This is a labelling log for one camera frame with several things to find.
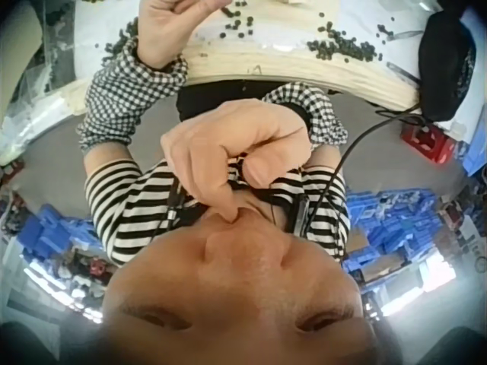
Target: small dark pellet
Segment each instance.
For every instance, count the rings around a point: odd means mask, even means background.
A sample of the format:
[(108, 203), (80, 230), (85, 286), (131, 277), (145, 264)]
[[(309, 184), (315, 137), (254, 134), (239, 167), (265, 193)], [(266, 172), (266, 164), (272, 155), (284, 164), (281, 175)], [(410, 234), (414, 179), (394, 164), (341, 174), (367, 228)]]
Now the small dark pellet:
[(220, 11), (227, 17), (234, 17), (234, 13), (232, 13), (228, 8), (221, 8)]

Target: gray floor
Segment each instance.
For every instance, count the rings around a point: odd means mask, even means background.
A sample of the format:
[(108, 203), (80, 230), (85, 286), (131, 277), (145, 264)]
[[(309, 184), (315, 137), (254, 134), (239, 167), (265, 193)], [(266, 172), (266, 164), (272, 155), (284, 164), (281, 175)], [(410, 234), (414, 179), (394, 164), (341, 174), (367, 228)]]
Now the gray floor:
[[(338, 117), (352, 141), (366, 128), (383, 120), (372, 106), (348, 95), (332, 97)], [(63, 122), (35, 141), (24, 155), (26, 169), (13, 186), (33, 211), (49, 202), (64, 215), (85, 217), (84, 171), (75, 127), (81, 117)], [(160, 136), (178, 123), (174, 99), (162, 100), (145, 115), (131, 150), (142, 169), (162, 157)], [(380, 191), (425, 187), (438, 194), (456, 190), (463, 171), (456, 163), (437, 166), (399, 138), (399, 123), (393, 123), (366, 138), (345, 164), (345, 178), (355, 191)]]

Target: earphone cable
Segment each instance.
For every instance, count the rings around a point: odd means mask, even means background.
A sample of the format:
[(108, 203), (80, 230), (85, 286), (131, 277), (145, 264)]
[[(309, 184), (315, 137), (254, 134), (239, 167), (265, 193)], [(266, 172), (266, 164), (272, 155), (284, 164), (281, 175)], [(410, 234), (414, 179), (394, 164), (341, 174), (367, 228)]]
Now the earphone cable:
[(342, 159), (340, 160), (338, 166), (336, 167), (335, 171), (333, 172), (333, 175), (330, 177), (328, 183), (326, 184), (325, 188), (322, 190), (320, 197), (317, 200), (317, 204), (314, 207), (311, 216), (307, 219), (306, 222), (306, 227), (304, 228), (304, 238), (306, 237), (306, 234), (309, 232), (311, 228), (311, 224), (314, 221), (314, 218), (317, 216), (318, 210), (320, 209), (321, 205), (323, 204), (323, 200), (325, 198), (325, 195), (327, 192), (330, 190), (331, 185), (335, 181), (336, 177), (338, 176), (340, 170), (343, 167), (343, 164), (346, 162), (347, 158), (350, 156), (350, 153), (357, 147), (357, 145), (369, 134), (372, 132), (377, 131), (378, 129), (384, 127), (385, 125), (390, 124), (391, 122), (394, 122), (396, 120), (399, 120), (401, 122), (405, 122), (408, 125), (424, 125), (427, 123), (426, 119), (424, 119), (421, 115), (412, 113), (413, 111), (417, 110), (419, 108), (419, 103), (414, 105), (413, 107), (405, 110), (402, 113), (399, 113), (395, 116), (390, 117), (389, 119), (384, 120), (383, 122), (380, 122), (376, 125), (373, 125), (369, 129), (367, 129), (365, 132), (363, 132), (361, 135), (359, 135), (350, 145), (350, 147), (347, 149), (347, 151), (343, 154)]

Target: striped shirt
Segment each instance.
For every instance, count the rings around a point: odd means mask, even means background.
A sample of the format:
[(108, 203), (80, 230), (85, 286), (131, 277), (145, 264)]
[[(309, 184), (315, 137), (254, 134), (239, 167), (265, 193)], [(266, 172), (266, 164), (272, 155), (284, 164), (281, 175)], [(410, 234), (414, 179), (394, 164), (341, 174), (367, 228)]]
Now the striped shirt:
[[(228, 182), (233, 190), (251, 189), (241, 173), (243, 157), (228, 162)], [(311, 167), (293, 170), (277, 179), (270, 189), (256, 192), (257, 198), (290, 211), (297, 194), (306, 193), (310, 210), (316, 206), (321, 189), (329, 181), (333, 170)], [(123, 265), (147, 246), (154, 230), (167, 227), (165, 217), (167, 199), (174, 175), (165, 160), (143, 173), (133, 160), (117, 160), (93, 173), (85, 185), (94, 225), (110, 259)], [(193, 223), (207, 208), (187, 196), (181, 214), (193, 213)], [(178, 217), (175, 227), (187, 225)], [(349, 234), (349, 218), (345, 206), (345, 182), (339, 175), (333, 182), (307, 238), (323, 247), (337, 261), (344, 256)]]

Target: eye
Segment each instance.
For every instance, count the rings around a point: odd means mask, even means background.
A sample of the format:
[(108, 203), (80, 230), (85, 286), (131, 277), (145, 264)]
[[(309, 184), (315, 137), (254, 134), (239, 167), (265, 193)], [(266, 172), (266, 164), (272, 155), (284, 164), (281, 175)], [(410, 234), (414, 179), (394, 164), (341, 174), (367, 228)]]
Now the eye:
[(191, 323), (180, 316), (160, 308), (159, 306), (128, 306), (120, 307), (120, 311), (128, 316), (136, 317), (159, 327), (173, 331), (183, 331), (191, 328)]
[(183, 331), (191, 327), (191, 323), (185, 321), (184, 319), (181, 319), (178, 316), (169, 313), (164, 315), (144, 314), (140, 316), (140, 319), (152, 323), (153, 325), (158, 325), (159, 327), (165, 327), (168, 329), (172, 329), (174, 331)]
[(303, 332), (317, 332), (335, 322), (338, 322), (339, 320), (340, 318), (337, 318), (333, 314), (318, 313), (306, 319), (304, 322), (298, 325), (298, 328)]

